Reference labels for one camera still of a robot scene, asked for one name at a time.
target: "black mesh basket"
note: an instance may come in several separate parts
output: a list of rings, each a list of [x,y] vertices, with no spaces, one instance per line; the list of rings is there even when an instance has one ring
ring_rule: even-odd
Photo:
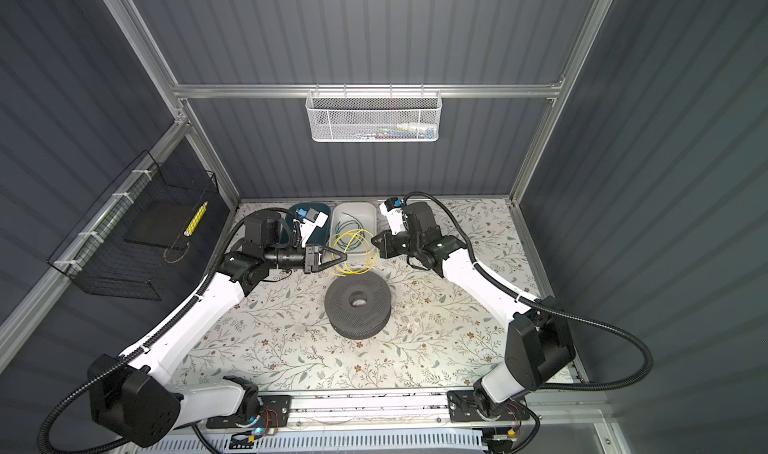
[[[229,210],[208,171],[153,164],[48,263],[85,293],[160,300],[200,282]]]

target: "striped gray wall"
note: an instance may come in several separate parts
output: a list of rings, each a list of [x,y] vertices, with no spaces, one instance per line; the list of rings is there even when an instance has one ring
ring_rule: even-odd
[[[591,0],[134,1],[183,84],[538,84]]]
[[[616,0],[522,209],[556,295],[648,342],[635,452],[764,452],[768,0]],[[579,329],[590,378],[636,369]]]
[[[509,194],[548,105],[444,100],[436,142],[322,143],[304,100],[191,103],[243,198]]]
[[[201,168],[187,141],[178,145],[166,163]],[[209,205],[207,221],[200,224],[195,236],[213,245],[227,213],[222,199]],[[201,277],[208,256],[197,251],[191,254],[199,269],[194,275]],[[190,282],[197,283],[199,277]],[[184,289],[164,291],[160,301],[88,295],[75,286],[67,289],[0,376],[0,451],[37,452],[34,439],[40,422],[85,381],[88,366],[101,354],[117,355],[149,332],[190,294]],[[59,449],[83,449],[113,439],[112,432],[91,420],[87,396],[64,411],[52,436]]]
[[[0,0],[0,319],[173,120],[101,0]]]

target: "spool center hole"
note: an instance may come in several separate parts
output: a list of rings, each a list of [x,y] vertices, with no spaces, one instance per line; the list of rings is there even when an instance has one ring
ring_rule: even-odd
[[[363,307],[366,304],[368,304],[368,295],[361,290],[353,292],[352,295],[350,295],[350,305],[352,307]]]

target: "floral tablecloth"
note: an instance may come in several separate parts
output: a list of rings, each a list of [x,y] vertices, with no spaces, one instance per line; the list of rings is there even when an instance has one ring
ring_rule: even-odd
[[[480,260],[538,295],[504,199],[454,199],[446,205],[473,239]],[[289,206],[244,203],[236,218]],[[432,207],[442,231],[454,232],[447,216]],[[385,228],[379,216],[379,231]],[[502,361],[502,327],[462,289],[411,269],[402,257],[379,259],[373,272],[392,290],[389,323],[373,338],[345,339],[330,326],[323,308],[336,279],[330,271],[295,271],[279,283],[260,284],[225,314],[184,358],[172,382],[233,374],[265,391],[470,386]],[[571,376],[565,369],[552,381],[571,382]]]

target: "white mesh basket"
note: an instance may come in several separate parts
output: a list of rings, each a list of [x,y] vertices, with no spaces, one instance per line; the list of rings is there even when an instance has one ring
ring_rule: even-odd
[[[438,138],[439,92],[411,96],[306,96],[318,142],[429,142]]]

